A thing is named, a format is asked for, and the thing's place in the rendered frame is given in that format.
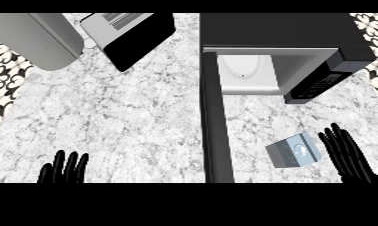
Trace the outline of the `dark grey microwave door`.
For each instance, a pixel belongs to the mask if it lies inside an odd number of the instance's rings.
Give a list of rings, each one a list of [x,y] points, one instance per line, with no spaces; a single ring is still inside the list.
[[[206,52],[200,55],[200,109],[206,182],[234,183],[235,178],[216,52]]]

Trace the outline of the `black and silver toaster oven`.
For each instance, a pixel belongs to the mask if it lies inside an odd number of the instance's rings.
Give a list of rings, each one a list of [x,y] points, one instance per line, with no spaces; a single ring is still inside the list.
[[[94,13],[80,25],[122,72],[176,31],[172,13]]]

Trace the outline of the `black microwave oven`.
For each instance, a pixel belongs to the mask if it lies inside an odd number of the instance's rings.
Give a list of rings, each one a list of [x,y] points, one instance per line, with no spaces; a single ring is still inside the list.
[[[222,93],[305,104],[374,61],[346,13],[203,13],[202,51],[218,55]]]

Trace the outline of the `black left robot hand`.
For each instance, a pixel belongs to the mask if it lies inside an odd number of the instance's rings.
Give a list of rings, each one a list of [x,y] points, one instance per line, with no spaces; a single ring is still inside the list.
[[[66,156],[60,150],[52,163],[46,163],[41,169],[39,183],[83,183],[89,154],[79,155],[73,152]]]

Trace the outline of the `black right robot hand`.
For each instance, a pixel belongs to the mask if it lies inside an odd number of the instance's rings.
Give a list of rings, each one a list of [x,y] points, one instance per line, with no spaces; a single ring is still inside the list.
[[[318,133],[343,183],[378,184],[378,174],[370,166],[364,152],[346,129],[337,123]]]

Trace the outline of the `pale blue milk carton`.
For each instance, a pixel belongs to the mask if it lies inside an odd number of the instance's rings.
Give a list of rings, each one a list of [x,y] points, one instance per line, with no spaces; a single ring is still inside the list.
[[[266,150],[277,168],[303,167],[321,160],[321,153],[308,132],[268,145]]]

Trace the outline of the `grey rounded appliance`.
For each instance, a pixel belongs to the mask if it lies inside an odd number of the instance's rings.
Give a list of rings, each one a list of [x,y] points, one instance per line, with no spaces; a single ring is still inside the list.
[[[61,13],[0,13],[0,41],[44,70],[66,68],[85,40]]]

